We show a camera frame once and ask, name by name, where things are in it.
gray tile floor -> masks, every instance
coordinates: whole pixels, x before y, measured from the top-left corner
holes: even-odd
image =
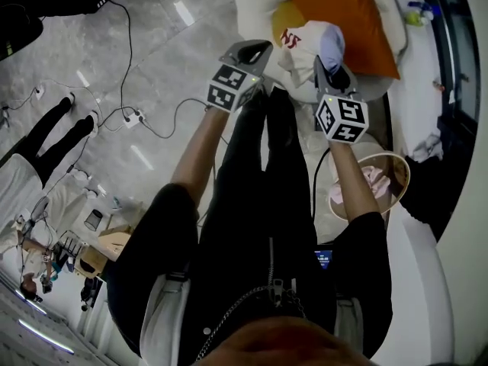
[[[185,98],[204,98],[207,80],[218,67],[217,59],[240,40],[236,28],[233,0],[115,0],[127,6],[132,19],[133,64],[124,87],[124,103],[140,109],[150,125],[162,135],[171,133],[177,104]],[[181,7],[188,15],[181,16]],[[89,89],[100,99],[103,116],[120,104],[120,84],[129,60],[127,17],[122,8],[106,5],[97,14],[67,18],[46,18],[41,37],[19,53],[0,62],[0,101],[11,107],[13,99],[25,99],[34,86],[41,84],[45,95],[10,115],[11,128],[0,130],[0,156],[3,156],[68,89],[53,80],[81,87],[79,73]],[[85,89],[72,90],[77,107],[63,118],[48,138],[44,148],[55,143],[80,117],[98,110],[94,98]],[[161,140],[142,126],[122,127],[112,133],[101,129],[89,140],[78,168],[93,175],[91,186],[102,186],[109,196],[149,204],[156,192],[169,181],[187,142],[204,114],[194,102],[178,113],[177,129],[170,140]],[[309,108],[297,112],[303,151],[310,177],[313,177],[326,142],[321,133],[313,133]],[[123,123],[120,113],[108,126],[115,130]],[[228,139],[233,124],[226,129]],[[131,149],[136,146],[149,160],[149,170]],[[266,156],[266,140],[263,153]],[[54,183],[79,155],[78,145],[56,170]],[[225,145],[217,155],[220,163]],[[335,222],[326,203],[331,184],[326,166],[319,174],[317,230],[326,241],[342,224]],[[212,183],[201,205],[207,208]]]

sofa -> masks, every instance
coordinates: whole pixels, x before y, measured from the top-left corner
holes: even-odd
[[[316,89],[312,82],[295,88],[291,74],[278,65],[281,49],[275,43],[271,18],[277,7],[288,0],[236,0],[239,34],[245,40],[266,39],[273,43],[274,50],[265,70],[265,75],[280,82],[290,96],[303,103],[316,103]],[[407,47],[406,28],[397,0],[375,0],[381,22],[396,64],[399,65]],[[393,83],[393,79],[371,75],[357,75],[359,91],[365,101],[381,98]]]

